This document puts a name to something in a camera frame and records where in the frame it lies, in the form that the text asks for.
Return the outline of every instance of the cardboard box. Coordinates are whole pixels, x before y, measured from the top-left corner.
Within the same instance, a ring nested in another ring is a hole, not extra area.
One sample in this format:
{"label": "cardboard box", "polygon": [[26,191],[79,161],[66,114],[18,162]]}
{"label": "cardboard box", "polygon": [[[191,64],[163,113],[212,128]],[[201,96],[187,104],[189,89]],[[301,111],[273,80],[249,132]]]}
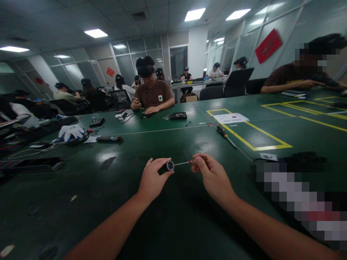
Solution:
{"label": "cardboard box", "polygon": [[181,103],[198,101],[198,96],[194,93],[183,94],[181,97]]}

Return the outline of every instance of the ceiling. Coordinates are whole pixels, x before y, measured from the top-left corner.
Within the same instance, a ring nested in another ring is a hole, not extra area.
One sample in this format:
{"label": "ceiling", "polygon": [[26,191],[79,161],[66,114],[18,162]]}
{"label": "ceiling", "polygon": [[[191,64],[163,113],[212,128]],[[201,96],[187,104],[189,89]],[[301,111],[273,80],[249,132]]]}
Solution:
{"label": "ceiling", "polygon": [[[255,7],[262,0],[1,0],[0,47],[30,51],[0,51],[0,60],[89,46],[142,35],[184,30],[207,24],[209,38],[236,25],[225,21],[234,11]],[[188,11],[206,8],[199,20],[184,22]],[[144,21],[133,13],[145,12]],[[94,39],[86,30],[101,29],[108,37]],[[21,42],[13,38],[28,40]]]}

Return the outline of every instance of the red decoration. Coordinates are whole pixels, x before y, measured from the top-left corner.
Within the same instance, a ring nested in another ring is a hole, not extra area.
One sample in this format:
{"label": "red decoration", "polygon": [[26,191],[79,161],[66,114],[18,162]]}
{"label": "red decoration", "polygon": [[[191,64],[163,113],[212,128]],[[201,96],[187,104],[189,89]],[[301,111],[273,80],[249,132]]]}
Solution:
{"label": "red decoration", "polygon": [[115,71],[112,70],[110,67],[108,67],[107,72],[108,75],[110,75],[111,77],[113,77],[113,75],[115,74]]}
{"label": "red decoration", "polygon": [[35,81],[36,81],[37,83],[39,83],[40,85],[43,85],[43,80],[42,80],[42,79],[40,79],[40,78],[38,78],[38,77],[35,77]]}
{"label": "red decoration", "polygon": [[276,29],[273,29],[256,49],[256,55],[258,57],[259,64],[262,64],[282,44],[282,40],[279,37]]}

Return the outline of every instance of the air vent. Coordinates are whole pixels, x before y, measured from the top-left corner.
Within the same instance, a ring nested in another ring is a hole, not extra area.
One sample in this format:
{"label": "air vent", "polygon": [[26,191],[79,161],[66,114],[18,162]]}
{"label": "air vent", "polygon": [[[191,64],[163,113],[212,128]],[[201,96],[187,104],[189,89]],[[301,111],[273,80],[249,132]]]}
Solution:
{"label": "air vent", "polygon": [[143,21],[147,19],[146,14],[144,12],[133,13],[132,16],[135,21]]}
{"label": "air vent", "polygon": [[19,38],[19,37],[13,37],[10,38],[10,40],[16,41],[16,42],[28,42],[27,39]]}

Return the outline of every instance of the brown t-shirt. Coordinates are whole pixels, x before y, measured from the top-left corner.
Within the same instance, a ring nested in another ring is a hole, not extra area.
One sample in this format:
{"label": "brown t-shirt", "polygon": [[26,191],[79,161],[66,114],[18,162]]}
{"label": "brown t-shirt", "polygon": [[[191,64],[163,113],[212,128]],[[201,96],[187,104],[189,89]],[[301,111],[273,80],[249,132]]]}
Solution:
{"label": "brown t-shirt", "polygon": [[174,96],[167,82],[156,80],[151,88],[139,85],[135,97],[138,98],[143,107],[148,108],[159,106]]}
{"label": "brown t-shirt", "polygon": [[318,72],[318,71],[297,71],[295,70],[295,66],[293,63],[289,63],[286,65],[283,65],[276,69],[274,72],[271,73],[271,75],[267,78],[263,86],[279,86],[279,85],[285,85],[293,82],[303,81],[307,79],[311,79],[312,76],[317,74],[323,74],[324,77],[327,77],[327,74],[325,72]]}

